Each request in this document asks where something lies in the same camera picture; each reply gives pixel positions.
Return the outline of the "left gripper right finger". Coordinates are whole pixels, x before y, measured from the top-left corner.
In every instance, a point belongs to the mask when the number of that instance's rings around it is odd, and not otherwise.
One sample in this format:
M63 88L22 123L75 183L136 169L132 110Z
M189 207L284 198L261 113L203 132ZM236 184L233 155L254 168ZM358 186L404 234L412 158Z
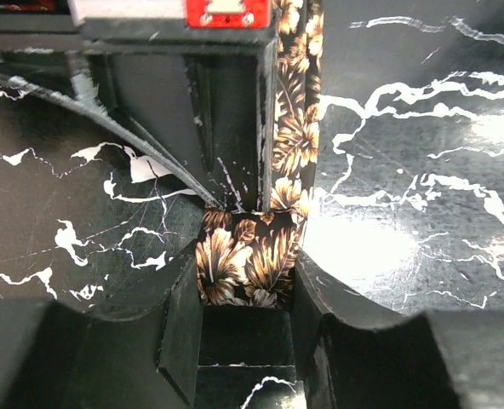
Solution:
M300 253L292 342L310 408L504 408L504 310L404 315Z

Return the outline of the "brown floral patterned tie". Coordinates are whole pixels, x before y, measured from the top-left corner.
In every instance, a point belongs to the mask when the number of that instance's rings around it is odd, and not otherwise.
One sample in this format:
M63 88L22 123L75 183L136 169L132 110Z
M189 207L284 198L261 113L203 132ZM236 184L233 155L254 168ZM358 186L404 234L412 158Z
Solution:
M270 146L270 209L206 208L196 246L207 305L288 309L318 161L324 8L276 1L277 82Z

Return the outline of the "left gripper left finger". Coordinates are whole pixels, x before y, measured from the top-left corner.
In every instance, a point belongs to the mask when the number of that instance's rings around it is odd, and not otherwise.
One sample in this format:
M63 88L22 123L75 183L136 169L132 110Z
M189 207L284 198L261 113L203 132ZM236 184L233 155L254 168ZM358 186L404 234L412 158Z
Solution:
M190 408L202 318L192 251L87 313L0 299L0 408Z

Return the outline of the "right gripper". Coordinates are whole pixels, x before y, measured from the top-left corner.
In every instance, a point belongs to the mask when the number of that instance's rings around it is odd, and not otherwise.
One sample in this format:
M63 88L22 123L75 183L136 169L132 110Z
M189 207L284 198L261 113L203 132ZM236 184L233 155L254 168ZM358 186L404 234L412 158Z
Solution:
M0 72L0 84L92 120L165 166L209 205L264 210L278 16L271 11L260 25L246 12L233 28L229 16L201 14L194 27L186 6L0 1L0 53L121 54L108 66L115 114L126 128L104 107L23 77Z

